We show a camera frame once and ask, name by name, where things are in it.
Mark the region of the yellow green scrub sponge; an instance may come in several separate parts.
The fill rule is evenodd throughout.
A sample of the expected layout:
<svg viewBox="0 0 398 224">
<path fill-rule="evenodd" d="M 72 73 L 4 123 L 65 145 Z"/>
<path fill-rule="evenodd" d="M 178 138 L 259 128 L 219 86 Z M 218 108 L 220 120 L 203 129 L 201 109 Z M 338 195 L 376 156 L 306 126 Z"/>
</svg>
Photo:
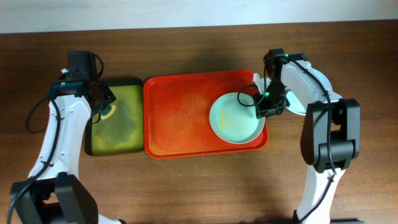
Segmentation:
<svg viewBox="0 0 398 224">
<path fill-rule="evenodd" d="M 105 120 L 108 119 L 114 112 L 116 111 L 116 107 L 112 104 L 108 105 L 104 109 L 99 112 L 100 119 Z"/>
</svg>

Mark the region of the light blue plate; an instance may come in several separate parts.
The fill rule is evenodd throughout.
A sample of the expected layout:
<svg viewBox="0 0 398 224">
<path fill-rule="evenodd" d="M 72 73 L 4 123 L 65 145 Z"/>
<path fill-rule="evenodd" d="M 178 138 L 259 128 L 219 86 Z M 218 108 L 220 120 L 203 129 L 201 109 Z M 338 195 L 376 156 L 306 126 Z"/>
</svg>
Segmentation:
<svg viewBox="0 0 398 224">
<path fill-rule="evenodd" d="M 289 69 L 282 74 L 282 83 L 289 89 L 287 93 L 287 109 L 290 112 L 304 116 L 310 103 L 320 101 L 326 103 L 322 91 L 323 83 L 297 68 Z"/>
</svg>

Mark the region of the pale green plate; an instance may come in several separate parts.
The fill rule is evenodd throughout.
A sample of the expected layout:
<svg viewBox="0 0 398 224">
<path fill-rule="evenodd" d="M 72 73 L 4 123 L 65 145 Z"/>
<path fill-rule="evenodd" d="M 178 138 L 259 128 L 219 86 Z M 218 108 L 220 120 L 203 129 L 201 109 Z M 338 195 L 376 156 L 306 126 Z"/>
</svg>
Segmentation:
<svg viewBox="0 0 398 224">
<path fill-rule="evenodd" d="M 245 93 L 232 92 L 219 97 L 211 106 L 209 122 L 213 132 L 232 144 L 255 140 L 265 128 L 265 118 L 256 117 L 254 100 Z"/>
</svg>

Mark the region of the red plastic serving tray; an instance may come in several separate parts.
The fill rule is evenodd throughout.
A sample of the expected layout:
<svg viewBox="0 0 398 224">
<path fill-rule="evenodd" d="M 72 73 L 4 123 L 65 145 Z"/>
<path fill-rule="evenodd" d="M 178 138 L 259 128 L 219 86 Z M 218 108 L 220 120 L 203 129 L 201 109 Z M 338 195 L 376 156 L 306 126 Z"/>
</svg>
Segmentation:
<svg viewBox="0 0 398 224">
<path fill-rule="evenodd" d="M 253 75 L 233 70 L 149 78 L 143 87 L 146 153 L 171 159 L 262 149 L 269 140 L 266 127 L 253 141 L 232 144 L 219 138 L 209 121 L 213 103 L 251 84 Z"/>
</svg>

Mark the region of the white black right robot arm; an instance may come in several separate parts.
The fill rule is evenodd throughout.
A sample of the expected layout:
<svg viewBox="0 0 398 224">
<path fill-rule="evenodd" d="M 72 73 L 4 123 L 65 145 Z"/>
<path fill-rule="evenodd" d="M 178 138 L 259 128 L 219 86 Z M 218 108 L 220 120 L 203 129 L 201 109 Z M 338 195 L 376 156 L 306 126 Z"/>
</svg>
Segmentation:
<svg viewBox="0 0 398 224">
<path fill-rule="evenodd" d="M 359 155 L 360 105 L 333 91 L 322 72 L 303 53 L 271 49 L 265 54 L 264 83 L 254 95 L 257 118 L 280 115 L 291 105 L 292 92 L 305 109 L 300 138 L 307 178 L 293 223 L 330 223 L 330 208 L 338 182 Z"/>
</svg>

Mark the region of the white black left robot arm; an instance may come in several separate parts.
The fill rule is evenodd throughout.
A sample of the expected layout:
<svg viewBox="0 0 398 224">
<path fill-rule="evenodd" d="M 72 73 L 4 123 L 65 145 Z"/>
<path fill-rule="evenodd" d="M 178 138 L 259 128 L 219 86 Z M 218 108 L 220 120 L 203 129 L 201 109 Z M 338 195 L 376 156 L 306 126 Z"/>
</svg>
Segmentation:
<svg viewBox="0 0 398 224">
<path fill-rule="evenodd" d="M 102 81 L 56 81 L 46 96 L 49 121 L 38 159 L 27 180 L 11 188 L 10 221 L 22 223 L 121 223 L 100 215 L 95 199 L 78 178 L 87 122 L 115 96 Z"/>
</svg>

